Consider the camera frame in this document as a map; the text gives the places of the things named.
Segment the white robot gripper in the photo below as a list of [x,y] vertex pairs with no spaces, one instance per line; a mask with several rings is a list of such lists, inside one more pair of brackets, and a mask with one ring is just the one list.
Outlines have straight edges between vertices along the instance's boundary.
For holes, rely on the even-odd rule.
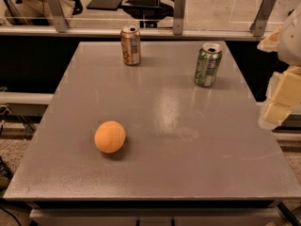
[[260,51],[276,52],[291,65],[284,73],[273,73],[261,105],[258,125],[264,130],[280,126],[301,104],[301,3],[280,27],[257,45]]

